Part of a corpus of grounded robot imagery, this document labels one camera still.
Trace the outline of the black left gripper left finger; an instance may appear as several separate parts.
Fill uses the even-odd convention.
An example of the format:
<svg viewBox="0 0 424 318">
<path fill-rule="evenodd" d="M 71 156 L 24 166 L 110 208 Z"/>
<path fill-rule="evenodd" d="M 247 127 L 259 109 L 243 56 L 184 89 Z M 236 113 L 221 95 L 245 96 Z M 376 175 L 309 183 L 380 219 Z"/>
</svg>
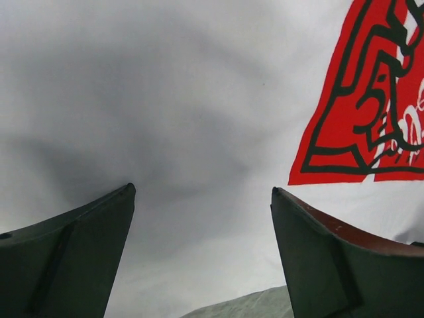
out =
<svg viewBox="0 0 424 318">
<path fill-rule="evenodd" d="M 103 317 L 134 214 L 129 183 L 1 234 L 2 317 Z"/>
</svg>

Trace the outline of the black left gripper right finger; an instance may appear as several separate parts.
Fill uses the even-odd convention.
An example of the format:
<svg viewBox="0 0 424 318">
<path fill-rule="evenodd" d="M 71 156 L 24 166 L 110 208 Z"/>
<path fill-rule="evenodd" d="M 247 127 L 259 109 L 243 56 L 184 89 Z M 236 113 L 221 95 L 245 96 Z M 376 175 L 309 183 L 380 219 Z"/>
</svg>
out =
<svg viewBox="0 0 424 318">
<path fill-rule="evenodd" d="M 296 317 L 422 317 L 423 245 L 382 238 L 288 191 L 271 213 Z"/>
</svg>

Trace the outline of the white t-shirt red print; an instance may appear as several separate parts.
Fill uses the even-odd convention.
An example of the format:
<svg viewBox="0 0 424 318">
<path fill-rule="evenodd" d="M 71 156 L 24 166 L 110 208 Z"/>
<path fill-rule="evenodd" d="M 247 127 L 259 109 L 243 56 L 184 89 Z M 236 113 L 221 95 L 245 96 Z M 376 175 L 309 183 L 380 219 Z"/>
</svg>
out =
<svg viewBox="0 0 424 318">
<path fill-rule="evenodd" d="M 422 1 L 2 1 L 1 234 L 129 183 L 103 317 L 296 317 L 272 190 L 423 240 Z"/>
</svg>

